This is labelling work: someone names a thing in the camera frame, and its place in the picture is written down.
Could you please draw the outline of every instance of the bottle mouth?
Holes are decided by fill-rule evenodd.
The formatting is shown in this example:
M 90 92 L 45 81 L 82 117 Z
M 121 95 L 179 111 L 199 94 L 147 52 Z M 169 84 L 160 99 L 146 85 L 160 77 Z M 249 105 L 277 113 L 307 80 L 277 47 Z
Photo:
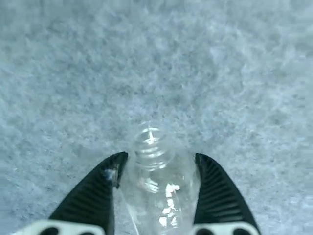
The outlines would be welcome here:
M 134 153 L 138 162 L 149 165 L 160 164 L 163 157 L 170 152 L 167 134 L 153 123 L 145 122 L 139 125 L 134 137 Z

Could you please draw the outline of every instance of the ribbed rubber pad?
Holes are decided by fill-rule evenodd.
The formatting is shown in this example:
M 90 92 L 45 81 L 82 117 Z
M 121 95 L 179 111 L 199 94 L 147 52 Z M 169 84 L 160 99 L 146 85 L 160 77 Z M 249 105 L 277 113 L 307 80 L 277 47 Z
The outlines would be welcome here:
M 224 169 L 207 155 L 197 153 L 201 176 L 194 224 L 243 221 L 257 230 L 252 213 Z
M 93 224 L 114 235 L 113 187 L 119 181 L 128 154 L 121 152 L 103 160 L 61 202 L 49 219 Z

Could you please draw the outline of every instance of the gray carpet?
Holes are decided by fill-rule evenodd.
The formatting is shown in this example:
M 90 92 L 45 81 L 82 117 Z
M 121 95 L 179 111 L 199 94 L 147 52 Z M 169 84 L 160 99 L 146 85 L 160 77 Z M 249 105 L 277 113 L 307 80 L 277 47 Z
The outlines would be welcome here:
M 147 119 L 215 158 L 265 235 L 312 234 L 312 1 L 118 3 L 0 1 L 1 234 Z M 115 203 L 116 234 L 134 234 Z

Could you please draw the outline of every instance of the bottle neck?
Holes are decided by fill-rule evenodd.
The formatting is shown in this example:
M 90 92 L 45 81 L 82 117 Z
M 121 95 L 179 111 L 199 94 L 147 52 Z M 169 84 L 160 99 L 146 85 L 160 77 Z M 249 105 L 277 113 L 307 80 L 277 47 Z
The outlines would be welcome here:
M 133 148 L 136 163 L 146 170 L 165 168 L 174 155 L 168 135 L 149 123 L 140 126 Z

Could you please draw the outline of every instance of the clear plastic bottle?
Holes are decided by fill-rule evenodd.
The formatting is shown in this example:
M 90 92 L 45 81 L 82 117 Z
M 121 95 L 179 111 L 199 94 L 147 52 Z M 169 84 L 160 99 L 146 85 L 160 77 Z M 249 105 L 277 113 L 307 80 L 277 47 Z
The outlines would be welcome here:
M 158 125 L 135 134 L 121 191 L 138 235 L 187 234 L 200 188 L 194 156 L 176 146 Z

